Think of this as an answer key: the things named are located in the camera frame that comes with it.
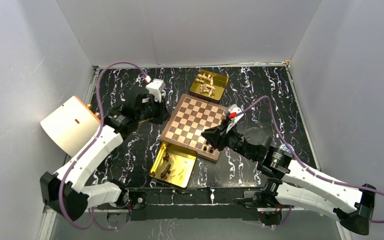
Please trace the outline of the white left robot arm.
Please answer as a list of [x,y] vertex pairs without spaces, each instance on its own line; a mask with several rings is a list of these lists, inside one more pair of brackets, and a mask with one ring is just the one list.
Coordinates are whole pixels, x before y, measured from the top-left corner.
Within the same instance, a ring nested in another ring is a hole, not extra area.
[[58,170],[41,176],[43,202],[70,221],[102,204],[127,206],[129,194],[118,181],[86,183],[101,162],[140,124],[160,125],[170,117],[162,95],[164,88],[165,83],[159,79],[150,82],[146,93],[113,108],[104,119],[99,119],[77,96],[43,119],[40,123],[43,130],[70,156]]

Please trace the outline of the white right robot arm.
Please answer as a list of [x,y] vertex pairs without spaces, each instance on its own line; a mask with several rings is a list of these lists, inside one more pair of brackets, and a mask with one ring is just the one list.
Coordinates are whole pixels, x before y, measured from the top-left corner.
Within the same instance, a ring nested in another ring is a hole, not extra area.
[[375,187],[364,184],[360,190],[341,181],[324,181],[325,174],[308,165],[300,165],[285,150],[272,145],[271,136],[258,127],[245,134],[227,124],[204,130],[201,136],[214,149],[229,148],[256,162],[257,169],[268,177],[260,193],[246,193],[244,202],[253,206],[294,206],[317,212],[338,221],[347,230],[367,236],[375,207]]

